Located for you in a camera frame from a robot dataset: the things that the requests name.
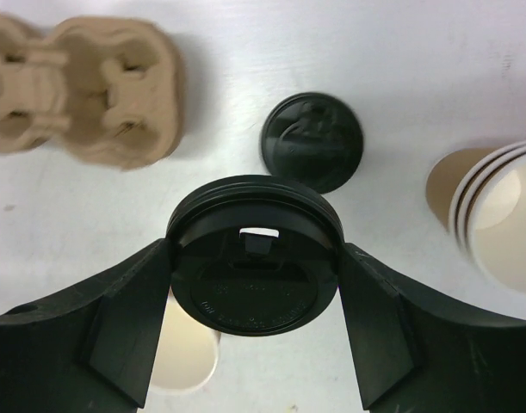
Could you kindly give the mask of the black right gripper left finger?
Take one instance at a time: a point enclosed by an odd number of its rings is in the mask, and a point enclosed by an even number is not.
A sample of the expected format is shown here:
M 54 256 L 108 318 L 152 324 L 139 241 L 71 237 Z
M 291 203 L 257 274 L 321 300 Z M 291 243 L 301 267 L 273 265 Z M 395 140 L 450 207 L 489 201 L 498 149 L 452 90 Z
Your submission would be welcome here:
M 170 289 L 169 243 L 0 315 L 0 412 L 145 407 Z

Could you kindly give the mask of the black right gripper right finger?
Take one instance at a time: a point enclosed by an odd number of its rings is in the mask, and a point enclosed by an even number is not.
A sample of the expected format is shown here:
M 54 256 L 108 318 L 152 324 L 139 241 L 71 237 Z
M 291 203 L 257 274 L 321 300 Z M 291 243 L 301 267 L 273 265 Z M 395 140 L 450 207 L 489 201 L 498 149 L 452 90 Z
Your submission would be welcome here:
M 369 412 L 526 412 L 526 320 L 466 304 L 347 243 L 339 292 Z

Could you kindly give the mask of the brown paper coffee cup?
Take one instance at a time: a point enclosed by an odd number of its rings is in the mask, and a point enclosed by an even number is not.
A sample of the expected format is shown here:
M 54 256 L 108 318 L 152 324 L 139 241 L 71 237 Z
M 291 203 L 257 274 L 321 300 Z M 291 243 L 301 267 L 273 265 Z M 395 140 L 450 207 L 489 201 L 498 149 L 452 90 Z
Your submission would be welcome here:
M 149 390 L 183 395 L 201 389 L 220 358 L 220 333 L 194 320 L 167 299 Z

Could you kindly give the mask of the black plastic cup lid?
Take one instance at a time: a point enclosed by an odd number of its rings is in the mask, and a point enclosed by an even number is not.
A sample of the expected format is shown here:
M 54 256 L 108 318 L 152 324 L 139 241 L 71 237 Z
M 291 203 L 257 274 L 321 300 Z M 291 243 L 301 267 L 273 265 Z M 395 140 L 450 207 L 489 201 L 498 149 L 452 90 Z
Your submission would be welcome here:
M 176 302 L 228 335 L 296 330 L 337 291 L 340 218 L 297 182 L 261 175 L 210 182 L 177 205 L 166 237 Z

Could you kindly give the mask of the brown pulp cup carrier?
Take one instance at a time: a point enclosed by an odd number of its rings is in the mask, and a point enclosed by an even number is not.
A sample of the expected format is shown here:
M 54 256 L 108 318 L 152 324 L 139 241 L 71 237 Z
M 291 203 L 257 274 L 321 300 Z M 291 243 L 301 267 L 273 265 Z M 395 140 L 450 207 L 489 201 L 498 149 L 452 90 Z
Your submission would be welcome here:
M 43 32 L 0 12 L 0 153 L 53 141 L 86 163 L 133 170 L 183 135 L 181 53 L 150 22 L 73 17 Z

